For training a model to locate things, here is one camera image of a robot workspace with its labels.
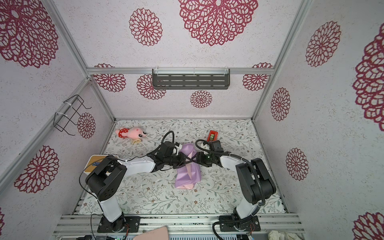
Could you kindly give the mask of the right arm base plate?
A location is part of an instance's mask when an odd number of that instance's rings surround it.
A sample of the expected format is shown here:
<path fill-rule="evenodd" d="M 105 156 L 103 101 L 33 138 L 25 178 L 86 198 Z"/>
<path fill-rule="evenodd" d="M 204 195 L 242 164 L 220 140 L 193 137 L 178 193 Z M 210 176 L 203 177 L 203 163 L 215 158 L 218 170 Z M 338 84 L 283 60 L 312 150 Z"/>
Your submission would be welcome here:
<path fill-rule="evenodd" d="M 221 232 L 259 232 L 261 225 L 257 216 L 250 216 L 248 220 L 236 223 L 226 223 L 235 221 L 233 216 L 219 216 Z"/>

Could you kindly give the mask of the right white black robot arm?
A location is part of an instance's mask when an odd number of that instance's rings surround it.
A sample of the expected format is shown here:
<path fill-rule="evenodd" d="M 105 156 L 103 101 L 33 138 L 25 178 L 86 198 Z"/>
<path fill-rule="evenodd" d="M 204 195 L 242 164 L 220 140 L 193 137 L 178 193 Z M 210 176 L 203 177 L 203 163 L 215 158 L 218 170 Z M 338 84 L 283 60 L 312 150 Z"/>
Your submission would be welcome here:
<path fill-rule="evenodd" d="M 234 214 L 239 220 L 255 216 L 267 199 L 274 195 L 277 187 L 265 163 L 260 158 L 247 160 L 228 151 L 224 151 L 221 142 L 197 140 L 195 146 L 199 151 L 193 161 L 206 168 L 217 165 L 237 174 L 243 194 L 241 203 Z"/>

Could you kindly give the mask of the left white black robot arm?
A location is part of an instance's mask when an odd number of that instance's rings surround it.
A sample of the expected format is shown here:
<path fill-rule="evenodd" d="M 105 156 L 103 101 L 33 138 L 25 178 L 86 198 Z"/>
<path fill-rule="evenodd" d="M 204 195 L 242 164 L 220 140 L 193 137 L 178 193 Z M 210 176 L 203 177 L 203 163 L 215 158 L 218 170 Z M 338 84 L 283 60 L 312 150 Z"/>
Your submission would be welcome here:
<path fill-rule="evenodd" d="M 175 133 L 169 131 L 163 137 L 160 145 L 142 157 L 121 160 L 113 155 L 105 156 L 99 164 L 86 176 L 85 184 L 89 194 L 95 197 L 101 207 L 103 218 L 110 224 L 123 224 L 124 213 L 119 206 L 116 192 L 124 177 L 155 173 L 169 166 L 179 169 L 192 163 L 196 158 L 194 153 L 183 153 L 183 145 L 175 142 Z"/>

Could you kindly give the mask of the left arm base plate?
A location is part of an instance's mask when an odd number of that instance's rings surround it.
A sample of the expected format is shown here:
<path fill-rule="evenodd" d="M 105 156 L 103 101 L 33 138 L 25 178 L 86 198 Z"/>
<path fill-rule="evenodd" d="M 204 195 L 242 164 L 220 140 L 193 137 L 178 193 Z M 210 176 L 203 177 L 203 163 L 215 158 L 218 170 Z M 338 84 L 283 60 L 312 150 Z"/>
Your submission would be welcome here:
<path fill-rule="evenodd" d="M 121 215 L 114 222 L 102 217 L 97 229 L 98 233 L 137 233 L 140 226 L 140 217 L 125 217 Z"/>

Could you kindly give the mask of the pink wrapping paper sheet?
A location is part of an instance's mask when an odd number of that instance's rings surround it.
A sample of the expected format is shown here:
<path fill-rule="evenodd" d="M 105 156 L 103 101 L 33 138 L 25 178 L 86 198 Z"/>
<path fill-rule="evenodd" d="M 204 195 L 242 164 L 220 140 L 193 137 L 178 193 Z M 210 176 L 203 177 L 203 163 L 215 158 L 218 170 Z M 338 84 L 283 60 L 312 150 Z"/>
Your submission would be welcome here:
<path fill-rule="evenodd" d="M 183 145 L 181 152 L 189 158 L 194 157 L 197 153 L 193 144 Z M 175 181 L 175 188 L 177 189 L 192 190 L 195 184 L 202 180 L 200 165 L 195 162 L 177 169 L 177 173 Z"/>

